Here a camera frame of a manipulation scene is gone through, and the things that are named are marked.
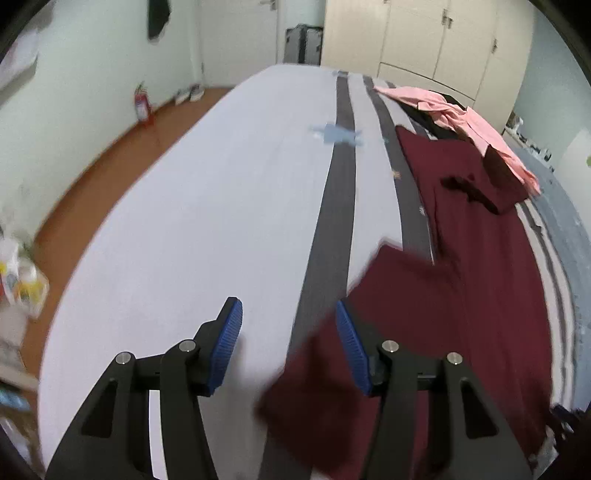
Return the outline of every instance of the brown floor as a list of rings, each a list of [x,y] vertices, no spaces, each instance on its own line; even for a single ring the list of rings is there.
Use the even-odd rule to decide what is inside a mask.
[[[53,315],[78,260],[109,211],[131,185],[229,89],[209,89],[198,102],[169,104],[153,125],[137,125],[105,151],[62,198],[36,237],[35,261],[50,282],[41,316],[30,322],[22,358],[39,376]],[[36,398],[31,398],[36,407]]]

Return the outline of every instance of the maroon shirt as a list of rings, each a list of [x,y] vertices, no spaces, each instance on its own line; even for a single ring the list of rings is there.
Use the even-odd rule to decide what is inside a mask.
[[[534,254],[514,204],[527,198],[496,150],[430,141],[397,127],[430,221],[435,265],[384,246],[349,299],[384,337],[428,356],[461,353],[524,453],[545,436],[551,345]],[[417,409],[415,457],[426,443]],[[333,479],[359,478],[379,401],[354,386],[334,316],[264,394],[270,435]]]

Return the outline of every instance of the fire extinguisher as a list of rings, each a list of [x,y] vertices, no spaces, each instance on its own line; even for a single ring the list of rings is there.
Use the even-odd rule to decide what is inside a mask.
[[[148,100],[148,92],[144,88],[144,82],[140,83],[135,89],[134,102],[135,114],[138,117],[138,121],[143,124],[154,123],[154,114],[152,113],[152,107]]]

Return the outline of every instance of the metal screw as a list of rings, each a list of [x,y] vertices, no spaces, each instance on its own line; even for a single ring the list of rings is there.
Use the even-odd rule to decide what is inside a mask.
[[[194,350],[195,347],[196,347],[195,342],[193,342],[192,340],[183,340],[178,345],[178,348],[182,352],[190,352],[191,350]]]
[[[447,361],[452,365],[459,365],[463,362],[462,356],[457,352],[450,352],[447,354]]]
[[[400,346],[394,340],[386,340],[382,343],[382,348],[387,352],[394,353],[400,348]]]
[[[115,361],[119,365],[125,365],[130,360],[131,360],[131,353],[129,353],[129,352],[118,353],[117,356],[115,357]]]

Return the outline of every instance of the suitcase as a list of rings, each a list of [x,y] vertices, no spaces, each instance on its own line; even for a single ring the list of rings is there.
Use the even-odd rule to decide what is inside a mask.
[[[322,27],[299,24],[285,32],[284,63],[320,65]]]

